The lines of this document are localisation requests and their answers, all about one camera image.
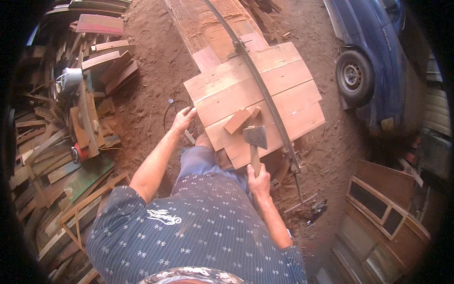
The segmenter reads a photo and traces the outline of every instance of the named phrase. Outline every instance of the axe head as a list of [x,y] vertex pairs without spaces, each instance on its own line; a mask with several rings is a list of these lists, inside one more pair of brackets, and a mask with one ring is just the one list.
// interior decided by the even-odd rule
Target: axe head
[[249,126],[243,129],[243,136],[246,143],[263,149],[268,149],[265,126]]

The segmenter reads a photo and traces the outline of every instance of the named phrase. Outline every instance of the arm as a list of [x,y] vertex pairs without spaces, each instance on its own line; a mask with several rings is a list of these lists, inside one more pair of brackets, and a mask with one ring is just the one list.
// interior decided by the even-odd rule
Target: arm
[[187,107],[177,113],[171,129],[164,135],[159,144],[135,172],[129,186],[133,188],[148,204],[156,193],[163,179],[167,162],[178,139],[189,127],[189,123],[197,114],[197,109]]
[[247,165],[249,190],[262,210],[263,221],[271,239],[277,244],[278,248],[284,249],[293,245],[293,242],[270,196],[270,173],[266,171],[265,164],[261,165],[260,174],[257,177],[254,175],[254,168],[250,164]]

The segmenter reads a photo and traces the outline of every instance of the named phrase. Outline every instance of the hubcap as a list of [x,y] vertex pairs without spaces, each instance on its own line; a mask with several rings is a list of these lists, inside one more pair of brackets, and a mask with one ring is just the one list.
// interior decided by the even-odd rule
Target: hubcap
[[342,66],[344,78],[342,84],[349,92],[355,92],[361,86],[361,69],[353,62],[346,62]]

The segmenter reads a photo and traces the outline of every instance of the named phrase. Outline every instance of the white bucket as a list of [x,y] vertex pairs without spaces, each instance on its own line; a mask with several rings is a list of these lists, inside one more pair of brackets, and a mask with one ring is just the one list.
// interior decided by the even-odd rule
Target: white bucket
[[82,69],[80,68],[65,68],[62,75],[55,79],[56,83],[60,83],[61,90],[65,87],[71,87],[80,84],[82,80]]

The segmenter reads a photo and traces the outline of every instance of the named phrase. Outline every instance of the green board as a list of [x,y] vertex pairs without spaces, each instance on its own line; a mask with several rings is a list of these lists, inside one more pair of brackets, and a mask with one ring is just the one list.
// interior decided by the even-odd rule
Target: green board
[[73,197],[69,199],[69,202],[73,203],[82,193],[94,184],[95,181],[113,168],[113,166],[115,166],[115,162],[103,155],[98,155],[83,162],[82,167],[79,168],[64,185],[65,192],[72,192],[73,194]]

